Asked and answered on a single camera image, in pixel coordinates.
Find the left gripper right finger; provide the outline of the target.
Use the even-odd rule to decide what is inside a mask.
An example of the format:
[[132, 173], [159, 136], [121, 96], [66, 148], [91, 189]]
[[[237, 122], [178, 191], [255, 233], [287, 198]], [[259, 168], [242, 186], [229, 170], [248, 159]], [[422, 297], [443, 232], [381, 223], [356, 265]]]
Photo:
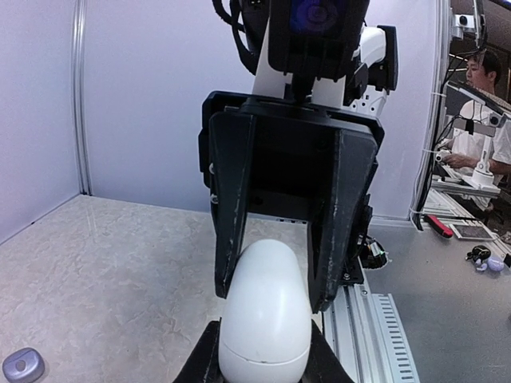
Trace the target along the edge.
[[311, 345], [301, 382], [353, 383], [315, 321], [311, 322]]

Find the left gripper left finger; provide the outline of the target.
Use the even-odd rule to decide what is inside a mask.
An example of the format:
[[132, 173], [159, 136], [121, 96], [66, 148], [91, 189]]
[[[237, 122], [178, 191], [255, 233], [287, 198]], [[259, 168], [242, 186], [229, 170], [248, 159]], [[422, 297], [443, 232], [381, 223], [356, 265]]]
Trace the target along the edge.
[[222, 381], [219, 365], [220, 321], [207, 324], [174, 383], [214, 383]]

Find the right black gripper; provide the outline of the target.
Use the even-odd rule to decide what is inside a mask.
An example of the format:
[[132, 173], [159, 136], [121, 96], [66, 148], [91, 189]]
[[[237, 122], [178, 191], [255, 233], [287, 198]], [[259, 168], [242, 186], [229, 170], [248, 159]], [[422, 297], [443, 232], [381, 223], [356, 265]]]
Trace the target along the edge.
[[204, 184], [213, 186], [217, 198], [216, 295], [228, 295], [248, 211], [295, 221], [309, 216], [309, 302], [315, 314], [326, 310], [339, 288], [357, 208], [378, 167], [383, 137], [374, 118], [270, 97], [210, 93], [202, 105], [199, 161]]

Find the white earbud charging case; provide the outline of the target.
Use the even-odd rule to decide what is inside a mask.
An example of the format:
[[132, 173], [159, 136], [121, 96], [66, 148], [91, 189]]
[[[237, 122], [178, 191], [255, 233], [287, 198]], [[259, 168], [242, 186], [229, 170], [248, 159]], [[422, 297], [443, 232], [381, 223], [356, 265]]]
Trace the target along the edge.
[[298, 382], [311, 348], [311, 307], [295, 252], [262, 239], [236, 265], [220, 322], [227, 382]]

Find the purple earbud charging case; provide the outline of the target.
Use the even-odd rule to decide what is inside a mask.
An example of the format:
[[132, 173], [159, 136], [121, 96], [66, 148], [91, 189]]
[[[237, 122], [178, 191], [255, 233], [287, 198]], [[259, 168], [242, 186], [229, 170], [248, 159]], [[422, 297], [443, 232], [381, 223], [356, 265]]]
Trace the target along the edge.
[[13, 352], [2, 363], [3, 375], [11, 383], [35, 382], [45, 371], [42, 355], [31, 347]]

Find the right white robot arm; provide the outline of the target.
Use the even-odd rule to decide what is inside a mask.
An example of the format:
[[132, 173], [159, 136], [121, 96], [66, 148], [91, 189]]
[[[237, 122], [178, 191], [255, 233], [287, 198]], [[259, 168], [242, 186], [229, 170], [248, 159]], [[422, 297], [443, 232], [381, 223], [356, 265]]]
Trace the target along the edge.
[[307, 225], [308, 290], [326, 310], [359, 267], [370, 184], [398, 83], [393, 26], [369, 27], [366, 1], [216, 1], [250, 93], [202, 105], [200, 171], [216, 233], [215, 291], [226, 298], [251, 213]]

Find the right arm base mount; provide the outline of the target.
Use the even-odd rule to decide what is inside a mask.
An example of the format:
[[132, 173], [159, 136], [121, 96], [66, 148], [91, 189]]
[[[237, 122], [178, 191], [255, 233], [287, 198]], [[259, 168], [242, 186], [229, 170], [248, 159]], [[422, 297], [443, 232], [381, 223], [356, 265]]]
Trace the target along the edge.
[[364, 270], [378, 270], [388, 263], [388, 252], [373, 236], [357, 230], [351, 238], [340, 276], [341, 286], [364, 283]]

